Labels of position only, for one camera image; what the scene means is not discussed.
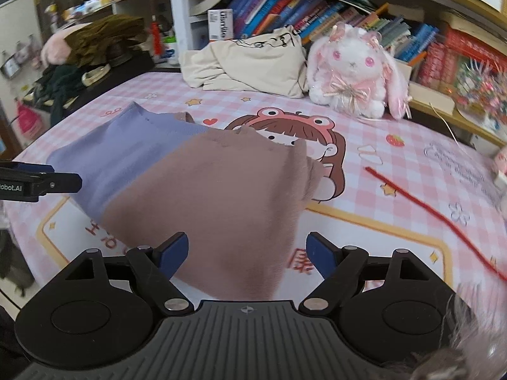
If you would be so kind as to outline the white pink plush bunny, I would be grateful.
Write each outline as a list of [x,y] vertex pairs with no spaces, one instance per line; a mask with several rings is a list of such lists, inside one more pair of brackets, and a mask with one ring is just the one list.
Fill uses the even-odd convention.
[[354,117],[410,117],[408,81],[382,47],[381,36],[343,22],[309,50],[309,99]]

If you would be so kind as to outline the pink fluffy garment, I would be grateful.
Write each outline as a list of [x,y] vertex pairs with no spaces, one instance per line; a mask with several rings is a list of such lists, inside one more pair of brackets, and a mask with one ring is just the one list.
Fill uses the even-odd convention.
[[66,43],[65,38],[86,26],[88,26],[88,23],[76,24],[59,30],[52,35],[40,52],[43,66],[65,64],[71,53],[70,46]]

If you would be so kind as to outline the red chenille stem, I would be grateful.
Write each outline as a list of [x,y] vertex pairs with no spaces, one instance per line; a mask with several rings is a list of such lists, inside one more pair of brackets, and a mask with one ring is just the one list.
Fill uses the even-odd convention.
[[472,241],[467,237],[467,235],[461,231],[461,229],[452,223],[451,220],[446,218],[443,214],[435,210],[435,208],[432,208],[429,204],[426,202],[421,201],[416,196],[413,196],[408,191],[404,190],[398,184],[395,184],[392,180],[389,180],[384,175],[381,175],[378,173],[374,168],[372,167],[365,167],[364,168],[366,172],[374,176],[376,179],[384,182],[384,184],[391,187],[394,191],[401,194],[401,196],[404,196],[407,200],[410,202],[416,204],[419,206],[419,208],[422,208],[425,212],[430,214],[435,219],[441,221],[443,224],[445,224],[452,233],[458,237],[458,239],[464,243],[465,246],[467,246],[467,249],[469,249],[471,252],[473,252],[473,255],[477,258],[477,260],[491,273],[493,273],[497,278],[499,278],[503,283],[507,282],[506,273],[503,273],[500,269],[497,268],[497,266],[493,265],[490,261],[486,259],[486,257],[481,253],[481,251],[472,243]]

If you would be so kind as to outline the cream sweatshirt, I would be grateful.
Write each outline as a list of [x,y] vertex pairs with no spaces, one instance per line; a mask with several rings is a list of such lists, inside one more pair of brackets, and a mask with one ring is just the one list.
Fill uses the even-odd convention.
[[303,98],[307,54],[291,26],[246,40],[210,42],[180,55],[181,74],[204,91],[252,91]]

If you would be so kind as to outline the red hanging tassel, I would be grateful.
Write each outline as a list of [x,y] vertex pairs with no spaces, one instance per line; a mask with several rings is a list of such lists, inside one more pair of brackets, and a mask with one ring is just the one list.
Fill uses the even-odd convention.
[[151,17],[151,36],[154,56],[156,58],[160,58],[163,55],[163,43],[159,23],[156,16]]

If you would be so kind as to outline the purple and brown sweater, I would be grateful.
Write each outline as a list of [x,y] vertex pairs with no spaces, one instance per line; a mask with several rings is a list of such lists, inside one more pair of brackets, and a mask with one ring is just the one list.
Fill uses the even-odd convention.
[[222,300],[273,298],[325,172],[303,140],[284,145],[249,127],[208,128],[186,112],[138,104],[48,161],[82,178],[75,202],[126,246],[185,233],[177,278]]

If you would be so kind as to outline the pink checkered table mat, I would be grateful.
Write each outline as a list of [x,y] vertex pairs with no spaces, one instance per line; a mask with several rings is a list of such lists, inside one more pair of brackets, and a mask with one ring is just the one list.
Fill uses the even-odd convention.
[[327,118],[344,137],[344,191],[311,202],[283,266],[277,299],[302,300],[321,281],[305,252],[317,231],[337,246],[355,245],[373,256],[407,249],[470,305],[506,304],[506,222],[499,209],[491,163],[471,149],[407,121],[355,119],[264,93],[205,92],[177,73],[149,72],[85,105],[27,148],[22,161],[49,154],[117,117],[131,103],[154,113],[186,111],[207,128],[237,128],[247,116],[265,122]]

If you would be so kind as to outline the dark green garment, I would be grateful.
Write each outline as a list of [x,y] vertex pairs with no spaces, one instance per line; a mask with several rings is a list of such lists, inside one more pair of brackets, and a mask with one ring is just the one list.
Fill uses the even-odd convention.
[[55,126],[64,118],[64,105],[78,97],[85,89],[82,83],[84,68],[73,64],[48,65],[34,83],[34,105],[40,107],[52,101],[50,124]]

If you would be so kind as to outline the olive brown garment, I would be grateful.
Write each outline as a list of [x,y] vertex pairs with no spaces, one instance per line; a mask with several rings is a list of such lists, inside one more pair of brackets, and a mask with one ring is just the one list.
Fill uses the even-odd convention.
[[106,62],[107,50],[121,41],[145,42],[144,19],[138,16],[110,15],[70,33],[64,38],[70,47],[67,64],[77,67]]

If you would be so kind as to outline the row of colourful books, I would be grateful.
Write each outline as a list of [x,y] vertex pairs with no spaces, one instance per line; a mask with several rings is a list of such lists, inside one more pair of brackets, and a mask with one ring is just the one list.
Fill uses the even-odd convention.
[[407,14],[395,13],[394,6],[380,8],[355,0],[227,0],[232,10],[234,37],[263,35],[291,26],[304,46],[310,46],[331,28],[343,22],[380,35],[381,46],[396,59],[416,63],[421,53],[437,41],[439,29]]

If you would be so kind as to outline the white Garnier box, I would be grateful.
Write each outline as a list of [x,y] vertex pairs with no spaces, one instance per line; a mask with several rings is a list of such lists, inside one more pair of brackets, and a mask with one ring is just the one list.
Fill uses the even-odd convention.
[[207,11],[209,40],[233,40],[234,16],[232,9],[210,9]]

